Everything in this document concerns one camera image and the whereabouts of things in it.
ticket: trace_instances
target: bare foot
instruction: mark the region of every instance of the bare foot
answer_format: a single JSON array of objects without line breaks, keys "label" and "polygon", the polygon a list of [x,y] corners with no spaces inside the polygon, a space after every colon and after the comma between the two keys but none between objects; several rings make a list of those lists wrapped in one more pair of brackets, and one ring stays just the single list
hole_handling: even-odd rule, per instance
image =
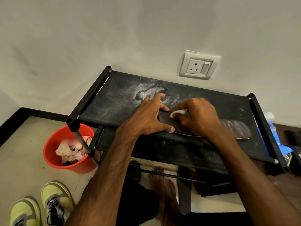
[{"label": "bare foot", "polygon": [[170,179],[164,177],[164,187],[166,197],[164,226],[180,225],[181,213],[175,194],[175,185]]},{"label": "bare foot", "polygon": [[[163,167],[156,167],[154,171],[164,173]],[[148,181],[150,183],[150,189],[155,192],[159,198],[159,211],[155,219],[159,220],[161,225],[164,222],[164,208],[165,208],[165,189],[164,189],[164,177],[160,175],[148,175]]]}]

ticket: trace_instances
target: hand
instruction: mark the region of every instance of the hand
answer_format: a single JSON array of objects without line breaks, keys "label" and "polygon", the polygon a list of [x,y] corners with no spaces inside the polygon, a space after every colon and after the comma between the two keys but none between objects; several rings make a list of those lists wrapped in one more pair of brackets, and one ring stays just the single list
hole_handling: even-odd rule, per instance
[{"label": "hand", "polygon": [[225,130],[217,116],[215,107],[204,98],[184,100],[175,108],[175,110],[179,109],[187,109],[188,117],[182,114],[174,114],[174,116],[181,121],[183,126],[198,136],[211,139],[213,135]]},{"label": "hand", "polygon": [[149,97],[144,98],[141,106],[137,111],[127,119],[118,129],[125,130],[134,135],[149,135],[155,132],[169,132],[173,133],[175,128],[168,124],[163,124],[158,121],[157,116],[160,109],[169,111],[170,109],[161,103],[161,98],[165,94],[157,93],[152,99]]}]

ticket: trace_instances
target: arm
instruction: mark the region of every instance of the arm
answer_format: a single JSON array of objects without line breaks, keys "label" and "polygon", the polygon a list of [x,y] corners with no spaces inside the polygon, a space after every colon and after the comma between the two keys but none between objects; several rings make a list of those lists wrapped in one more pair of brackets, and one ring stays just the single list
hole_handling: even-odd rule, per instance
[{"label": "arm", "polygon": [[126,169],[134,144],[141,134],[160,131],[174,132],[175,128],[157,120],[159,109],[169,111],[156,94],[146,97],[140,108],[117,130],[103,163],[97,170],[84,196],[66,222],[68,225],[115,225]]},{"label": "arm", "polygon": [[176,117],[219,149],[254,225],[300,225],[301,213],[239,147],[233,133],[220,123],[214,106],[203,98],[190,98],[175,110],[184,108],[188,109],[189,117],[181,114],[176,114]]}]

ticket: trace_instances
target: plastic bucket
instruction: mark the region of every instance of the plastic bucket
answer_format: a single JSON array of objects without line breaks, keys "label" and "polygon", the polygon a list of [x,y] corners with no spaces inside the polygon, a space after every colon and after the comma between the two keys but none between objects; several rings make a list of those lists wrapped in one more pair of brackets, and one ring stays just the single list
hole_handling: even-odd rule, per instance
[{"label": "plastic bucket", "polygon": [[[80,124],[79,132],[82,136],[94,136],[94,131],[87,125]],[[55,150],[61,144],[63,140],[72,140],[76,139],[75,135],[70,131],[68,126],[62,127],[58,129],[55,133],[53,133],[49,139],[47,140],[43,155],[47,164],[56,169],[67,169],[70,171],[74,171],[78,174],[86,174],[96,167],[96,164],[92,161],[92,159],[86,155],[82,160],[78,161],[69,166],[64,166],[62,164],[62,157],[58,156],[55,153]],[[100,154],[98,151],[95,151],[95,157],[97,160],[100,159]]]}]

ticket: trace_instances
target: yellow sneaker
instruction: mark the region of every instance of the yellow sneaker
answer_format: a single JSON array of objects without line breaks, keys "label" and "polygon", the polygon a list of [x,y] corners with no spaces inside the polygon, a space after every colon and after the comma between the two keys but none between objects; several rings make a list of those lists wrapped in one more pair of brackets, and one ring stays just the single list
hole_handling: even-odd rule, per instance
[{"label": "yellow sneaker", "polygon": [[59,182],[49,182],[43,187],[41,198],[48,210],[47,224],[63,226],[73,211],[73,200],[67,187]]},{"label": "yellow sneaker", "polygon": [[16,202],[11,210],[10,226],[40,226],[41,212],[38,204],[31,198]]}]

